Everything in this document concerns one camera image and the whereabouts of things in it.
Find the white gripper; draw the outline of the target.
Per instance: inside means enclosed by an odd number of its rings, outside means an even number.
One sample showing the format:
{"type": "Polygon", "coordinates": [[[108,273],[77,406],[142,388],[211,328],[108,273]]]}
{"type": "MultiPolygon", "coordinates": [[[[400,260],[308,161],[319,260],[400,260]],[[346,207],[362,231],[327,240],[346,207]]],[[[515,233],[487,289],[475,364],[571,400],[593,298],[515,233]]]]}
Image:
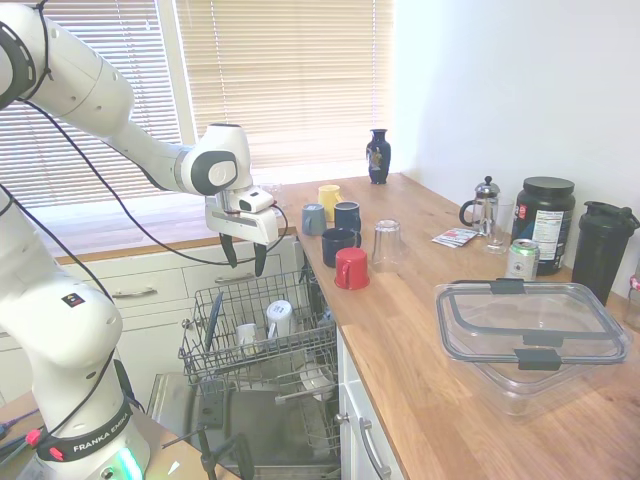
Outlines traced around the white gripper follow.
{"type": "Polygon", "coordinates": [[[268,207],[259,213],[231,214],[222,210],[215,197],[206,197],[205,219],[210,230],[220,233],[220,244],[231,268],[237,267],[237,256],[232,237],[254,243],[254,274],[256,277],[260,277],[266,264],[266,245],[278,238],[278,221],[275,209],[268,207]]]}

